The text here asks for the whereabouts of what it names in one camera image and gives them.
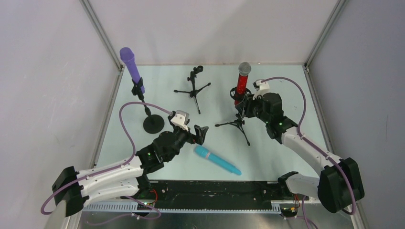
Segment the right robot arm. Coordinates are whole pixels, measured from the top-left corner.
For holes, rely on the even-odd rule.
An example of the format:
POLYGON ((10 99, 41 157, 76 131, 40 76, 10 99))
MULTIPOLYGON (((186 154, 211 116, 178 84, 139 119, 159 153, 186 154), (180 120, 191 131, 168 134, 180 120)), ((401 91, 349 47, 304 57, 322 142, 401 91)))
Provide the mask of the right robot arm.
POLYGON ((364 198, 356 161, 327 152, 300 134, 298 124, 284 115, 279 94, 266 93, 258 98, 248 95, 236 109, 243 117, 261 120, 271 139, 294 151, 317 173, 317 177, 295 171, 281 176, 279 180, 285 183, 288 192, 316 198, 331 213, 364 198))

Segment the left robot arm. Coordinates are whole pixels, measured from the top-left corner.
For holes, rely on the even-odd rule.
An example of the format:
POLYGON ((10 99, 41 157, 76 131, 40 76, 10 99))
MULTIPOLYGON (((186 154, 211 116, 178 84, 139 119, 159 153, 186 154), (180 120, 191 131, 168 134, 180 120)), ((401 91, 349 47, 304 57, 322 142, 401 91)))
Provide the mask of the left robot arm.
POLYGON ((66 202, 65 215, 68 217, 93 203, 148 193, 151 190, 148 174, 163 168, 186 143, 204 143, 209 128, 195 125, 194 129, 195 134, 180 127, 164 131, 131 157, 108 166, 81 171, 67 167, 54 182, 51 198, 55 204, 66 202))

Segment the red glitter microphone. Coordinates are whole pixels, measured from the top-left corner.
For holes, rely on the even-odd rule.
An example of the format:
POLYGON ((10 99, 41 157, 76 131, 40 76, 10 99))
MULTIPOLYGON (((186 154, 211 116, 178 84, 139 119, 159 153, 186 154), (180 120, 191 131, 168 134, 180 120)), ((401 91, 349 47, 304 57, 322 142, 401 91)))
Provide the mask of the red glitter microphone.
POLYGON ((246 93, 246 85, 249 73, 251 72, 251 65, 248 62, 243 62, 238 67, 239 76, 237 86, 234 94, 234 104, 237 105, 243 100, 246 93))

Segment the black round-base mic stand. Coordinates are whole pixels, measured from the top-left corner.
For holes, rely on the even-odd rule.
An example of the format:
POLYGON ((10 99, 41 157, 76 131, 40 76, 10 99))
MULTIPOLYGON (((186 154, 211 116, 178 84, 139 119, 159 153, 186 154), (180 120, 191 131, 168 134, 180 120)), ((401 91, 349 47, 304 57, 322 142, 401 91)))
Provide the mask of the black round-base mic stand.
MULTIPOLYGON (((137 96, 138 99, 145 103, 144 100, 144 86, 143 86, 143 79, 140 78, 138 82, 135 82, 132 79, 133 87, 131 92, 134 96, 137 96)), ((143 122, 144 130, 149 134, 157 134, 164 128, 164 120, 160 115, 152 114, 151 110, 147 105, 144 105, 144 110, 147 115, 143 122)))

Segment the purple microphone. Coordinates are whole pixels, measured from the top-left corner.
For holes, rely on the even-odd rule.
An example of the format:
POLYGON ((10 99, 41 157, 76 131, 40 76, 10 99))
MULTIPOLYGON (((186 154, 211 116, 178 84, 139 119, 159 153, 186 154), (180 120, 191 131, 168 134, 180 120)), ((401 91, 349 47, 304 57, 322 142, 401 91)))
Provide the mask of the purple microphone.
POLYGON ((126 65, 132 81, 140 89, 141 93, 145 93, 145 88, 143 85, 143 79, 139 74, 137 65, 135 63, 135 55, 129 47, 121 48, 119 51, 120 58, 122 62, 126 65))

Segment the blue microphone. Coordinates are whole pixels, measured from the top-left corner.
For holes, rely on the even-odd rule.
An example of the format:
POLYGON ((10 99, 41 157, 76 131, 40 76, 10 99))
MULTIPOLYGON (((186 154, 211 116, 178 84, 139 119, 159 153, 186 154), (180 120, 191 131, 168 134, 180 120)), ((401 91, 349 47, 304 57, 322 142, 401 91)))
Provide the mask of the blue microphone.
POLYGON ((217 154, 213 153, 209 149, 203 146, 196 146, 194 149, 195 153, 201 158, 205 158, 217 166, 227 170, 230 173, 236 174, 238 176, 242 175, 242 172, 233 164, 226 161, 225 159, 219 157, 217 154))

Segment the black tripod mic stand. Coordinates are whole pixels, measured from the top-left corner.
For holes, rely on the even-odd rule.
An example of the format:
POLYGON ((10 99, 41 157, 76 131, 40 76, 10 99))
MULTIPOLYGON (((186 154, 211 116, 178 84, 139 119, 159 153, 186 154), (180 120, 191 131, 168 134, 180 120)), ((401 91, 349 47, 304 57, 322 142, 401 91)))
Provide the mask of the black tripod mic stand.
POLYGON ((191 83, 192 85, 192 90, 190 91, 179 91, 179 90, 174 90, 175 93, 184 93, 184 94, 188 94, 190 98, 193 98, 195 101, 195 104, 197 106, 197 111, 198 114, 201 114, 201 110, 199 108, 199 104, 198 104, 198 100, 197 100, 197 94, 199 92, 201 92, 204 88, 210 86, 212 83, 209 82, 208 84, 206 84, 205 86, 201 87, 200 89, 196 88, 195 85, 195 81, 197 78, 197 74, 203 72, 203 66, 202 65, 198 65, 197 67, 194 67, 193 70, 190 72, 190 76, 187 77, 187 81, 191 83))

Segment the black shock-mount tripod stand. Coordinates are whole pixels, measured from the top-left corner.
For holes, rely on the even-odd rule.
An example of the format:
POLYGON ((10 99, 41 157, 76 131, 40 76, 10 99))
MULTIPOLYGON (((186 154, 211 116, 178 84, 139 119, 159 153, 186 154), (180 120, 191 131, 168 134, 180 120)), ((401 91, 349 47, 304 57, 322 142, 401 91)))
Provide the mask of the black shock-mount tripod stand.
MULTIPOLYGON (((237 87, 232 88, 230 90, 230 96, 231 96, 232 99, 234 99, 236 104, 239 104, 240 102, 243 101, 244 95, 238 94, 236 90, 237 90, 237 87)), ((223 126, 223 125, 231 125, 231 126, 236 127, 238 130, 240 130, 242 132, 242 134, 245 137, 247 145, 250 146, 251 144, 250 144, 250 142, 249 142, 249 140, 248 140, 248 138, 247 138, 247 136, 245 134, 245 131, 243 129, 243 125, 245 124, 244 116, 242 114, 239 114, 239 113, 237 113, 235 116, 236 116, 236 119, 234 121, 221 123, 221 124, 215 124, 214 126, 215 127, 220 127, 220 126, 223 126)))

